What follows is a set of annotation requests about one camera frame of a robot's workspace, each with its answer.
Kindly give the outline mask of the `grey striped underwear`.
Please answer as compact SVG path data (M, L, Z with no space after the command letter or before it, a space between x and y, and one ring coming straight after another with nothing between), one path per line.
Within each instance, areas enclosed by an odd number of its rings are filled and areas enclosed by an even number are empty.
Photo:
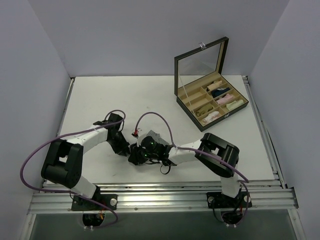
M159 133L154 132L153 130L150 130L147 134L147 137L152 137L155 142L162 144L162 145L170 145L166 140L164 140Z

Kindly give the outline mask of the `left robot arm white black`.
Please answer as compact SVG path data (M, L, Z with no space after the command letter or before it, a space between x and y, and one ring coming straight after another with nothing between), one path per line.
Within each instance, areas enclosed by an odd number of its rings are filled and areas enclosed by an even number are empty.
M129 156L129 143L120 130L123 122L122 116L110 113L104 120L94 122L86 132L53 141L44 160L41 177L83 196L82 202L88 209L97 209L101 203L100 188L82 176L83 156L104 142L116 155Z

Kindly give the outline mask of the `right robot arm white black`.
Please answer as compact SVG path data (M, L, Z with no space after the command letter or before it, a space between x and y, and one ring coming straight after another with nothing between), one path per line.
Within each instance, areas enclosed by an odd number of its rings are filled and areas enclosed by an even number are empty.
M128 161L136 166L149 162L169 168L201 162L220 177L223 203L232 207L240 201L239 153L238 147L212 133L184 145L170 144L158 133L146 133L130 146Z

